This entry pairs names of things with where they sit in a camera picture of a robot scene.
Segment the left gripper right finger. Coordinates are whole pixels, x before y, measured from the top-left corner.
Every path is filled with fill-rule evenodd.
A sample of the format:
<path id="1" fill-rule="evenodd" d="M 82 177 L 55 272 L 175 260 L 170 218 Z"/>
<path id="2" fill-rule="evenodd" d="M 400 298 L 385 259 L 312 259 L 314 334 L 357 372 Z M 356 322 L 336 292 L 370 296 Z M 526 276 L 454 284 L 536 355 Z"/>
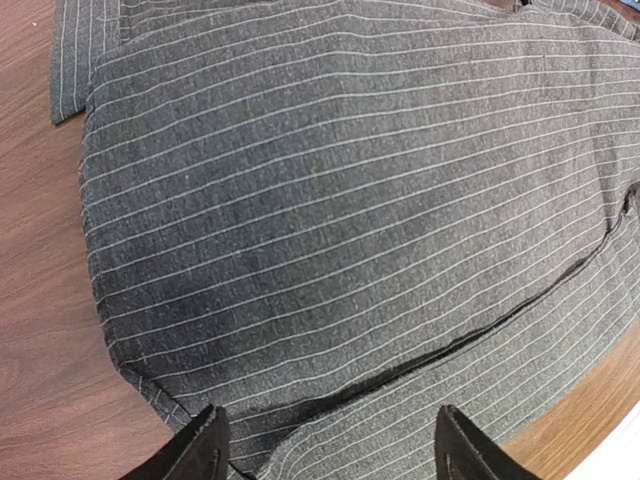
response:
<path id="1" fill-rule="evenodd" d="M 434 450 L 438 480 L 539 480 L 454 405 L 438 411 Z"/>

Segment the black striped shirt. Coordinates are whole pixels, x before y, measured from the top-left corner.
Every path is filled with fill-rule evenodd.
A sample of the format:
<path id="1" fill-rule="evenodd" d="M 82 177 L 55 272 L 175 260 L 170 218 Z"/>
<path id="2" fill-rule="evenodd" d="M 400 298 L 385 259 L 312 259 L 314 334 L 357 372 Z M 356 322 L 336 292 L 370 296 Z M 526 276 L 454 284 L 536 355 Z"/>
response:
<path id="1" fill-rule="evenodd" d="M 639 317 L 639 26 L 598 1 L 59 1 L 110 358 L 226 479 L 432 479 Z"/>

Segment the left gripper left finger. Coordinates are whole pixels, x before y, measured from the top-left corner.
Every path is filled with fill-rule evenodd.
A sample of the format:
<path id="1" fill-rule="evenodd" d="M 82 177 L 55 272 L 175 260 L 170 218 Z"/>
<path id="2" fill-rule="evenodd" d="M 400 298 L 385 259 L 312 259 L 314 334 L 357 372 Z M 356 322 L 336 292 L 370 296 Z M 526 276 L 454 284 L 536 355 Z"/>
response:
<path id="1" fill-rule="evenodd" d="M 121 480 L 225 480 L 230 456 L 226 410 L 209 405 Z"/>

